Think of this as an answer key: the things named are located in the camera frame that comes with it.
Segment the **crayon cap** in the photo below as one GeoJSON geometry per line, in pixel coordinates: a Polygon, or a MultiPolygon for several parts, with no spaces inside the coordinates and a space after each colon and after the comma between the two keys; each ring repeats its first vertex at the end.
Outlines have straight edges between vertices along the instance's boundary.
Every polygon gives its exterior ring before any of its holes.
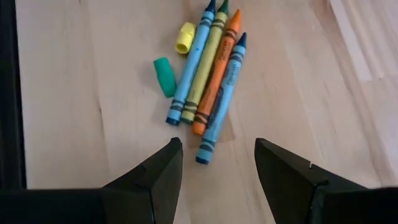
{"type": "Polygon", "coordinates": [[[195,37],[196,25],[190,22],[184,23],[180,29],[175,44],[175,50],[180,54],[187,54],[191,49],[193,38],[195,37]]]}
{"type": "Polygon", "coordinates": [[[157,81],[159,82],[160,88],[163,91],[166,98],[174,96],[175,93],[175,79],[174,72],[170,66],[169,60],[162,57],[154,61],[154,66],[157,75],[157,81]]]}

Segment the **blue crayon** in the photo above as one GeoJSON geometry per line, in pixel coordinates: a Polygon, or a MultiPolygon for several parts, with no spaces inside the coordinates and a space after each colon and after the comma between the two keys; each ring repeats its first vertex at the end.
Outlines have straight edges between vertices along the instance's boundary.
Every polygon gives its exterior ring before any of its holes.
{"type": "Polygon", "coordinates": [[[232,98],[234,86],[238,78],[245,53],[246,33],[243,33],[229,58],[224,79],[221,83],[220,89],[218,90],[217,99],[209,118],[207,129],[199,146],[196,161],[201,164],[208,164],[213,156],[215,144],[223,127],[223,121],[226,112],[228,111],[228,105],[232,98]]]}
{"type": "Polygon", "coordinates": [[[210,27],[215,17],[215,10],[216,0],[211,0],[207,8],[203,11],[195,40],[191,46],[191,51],[188,54],[187,62],[182,70],[180,82],[174,94],[169,113],[167,114],[166,122],[171,125],[177,126],[180,123],[185,100],[188,97],[189,89],[191,87],[193,78],[195,77],[195,72],[200,61],[201,53],[205,48],[207,37],[210,33],[210,27]]]}

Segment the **light wood tabletop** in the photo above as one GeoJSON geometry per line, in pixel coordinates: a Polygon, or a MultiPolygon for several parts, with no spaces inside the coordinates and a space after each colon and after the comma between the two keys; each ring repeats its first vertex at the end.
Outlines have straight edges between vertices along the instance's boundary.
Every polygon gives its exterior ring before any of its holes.
{"type": "Polygon", "coordinates": [[[165,123],[152,64],[167,57],[179,77],[178,30],[207,0],[16,3],[29,188],[101,187],[174,136],[175,223],[274,223],[257,137],[365,187],[398,184],[395,0],[230,0],[247,53],[208,166],[190,127],[165,123]]]}

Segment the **green crayon cap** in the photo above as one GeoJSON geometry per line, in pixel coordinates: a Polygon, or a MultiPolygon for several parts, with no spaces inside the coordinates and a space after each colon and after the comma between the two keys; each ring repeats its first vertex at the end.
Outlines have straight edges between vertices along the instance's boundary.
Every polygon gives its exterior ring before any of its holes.
{"type": "Polygon", "coordinates": [[[157,81],[163,91],[164,96],[166,98],[170,98],[174,96],[175,93],[175,79],[174,79],[174,72],[172,67],[170,66],[169,60],[167,58],[162,57],[158,58],[154,61],[157,81]]]}
{"type": "Polygon", "coordinates": [[[228,15],[228,0],[224,0],[223,4],[218,8],[217,12],[223,12],[228,15]]]}

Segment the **yellow crayon cap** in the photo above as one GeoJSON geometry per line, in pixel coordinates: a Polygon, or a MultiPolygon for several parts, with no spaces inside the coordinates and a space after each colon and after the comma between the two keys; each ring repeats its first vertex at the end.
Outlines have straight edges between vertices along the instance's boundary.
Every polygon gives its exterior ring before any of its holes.
{"type": "Polygon", "coordinates": [[[193,38],[195,37],[196,25],[190,22],[184,23],[180,29],[175,44],[175,50],[180,54],[187,54],[191,48],[193,38]]]}

